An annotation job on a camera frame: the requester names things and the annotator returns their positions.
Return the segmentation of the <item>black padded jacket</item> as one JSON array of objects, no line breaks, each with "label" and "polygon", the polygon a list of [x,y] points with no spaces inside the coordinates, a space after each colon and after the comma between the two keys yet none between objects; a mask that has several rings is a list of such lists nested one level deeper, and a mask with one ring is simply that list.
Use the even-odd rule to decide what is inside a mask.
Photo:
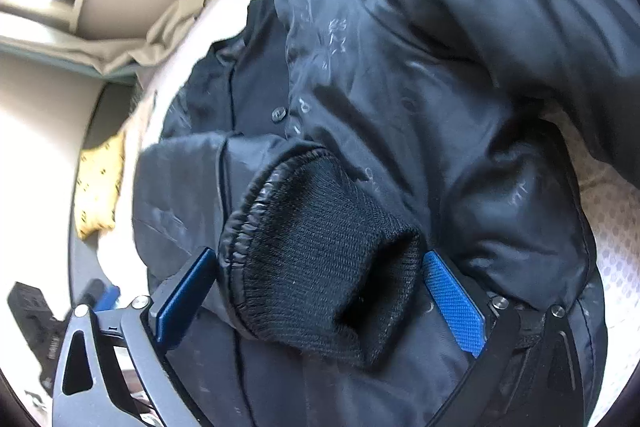
[{"label": "black padded jacket", "polygon": [[[168,426],[585,426],[606,339],[558,108],[639,180],[638,0],[253,0],[134,174],[152,294],[218,277],[157,354]],[[489,296],[477,359],[427,251]]]}]

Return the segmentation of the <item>yellow patterned pillow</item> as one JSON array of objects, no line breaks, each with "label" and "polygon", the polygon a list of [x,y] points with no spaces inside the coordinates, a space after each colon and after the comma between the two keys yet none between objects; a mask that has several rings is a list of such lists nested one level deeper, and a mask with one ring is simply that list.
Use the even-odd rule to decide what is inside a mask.
[{"label": "yellow patterned pillow", "polygon": [[74,225],[80,239],[114,228],[124,162],[125,132],[81,151],[74,194]]}]

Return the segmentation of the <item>dark bed footboard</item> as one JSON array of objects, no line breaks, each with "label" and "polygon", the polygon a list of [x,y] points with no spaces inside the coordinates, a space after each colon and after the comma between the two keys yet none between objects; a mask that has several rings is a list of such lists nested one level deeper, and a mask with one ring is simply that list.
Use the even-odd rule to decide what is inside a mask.
[{"label": "dark bed footboard", "polygon": [[98,259],[99,238],[115,224],[124,174],[124,132],[134,88],[107,83],[90,113],[78,156],[68,239],[68,287],[77,305],[94,280],[110,283]]}]

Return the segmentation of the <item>white quilted mattress cover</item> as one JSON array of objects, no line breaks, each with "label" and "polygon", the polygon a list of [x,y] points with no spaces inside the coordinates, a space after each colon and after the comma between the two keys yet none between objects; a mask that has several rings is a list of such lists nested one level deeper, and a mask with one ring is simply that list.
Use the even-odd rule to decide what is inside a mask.
[{"label": "white quilted mattress cover", "polygon": [[[168,57],[147,72],[141,102],[126,121],[124,176],[115,207],[114,229],[100,234],[98,258],[105,275],[122,290],[122,303],[143,293],[146,270],[134,248],[131,224],[134,166],[145,147],[160,137],[170,100],[186,82],[208,46],[240,30],[250,0],[204,0],[196,22]],[[587,155],[567,117],[552,112],[568,141],[578,174],[580,197],[598,248],[606,304],[606,324],[620,331],[639,316],[639,192],[603,162]]]}]

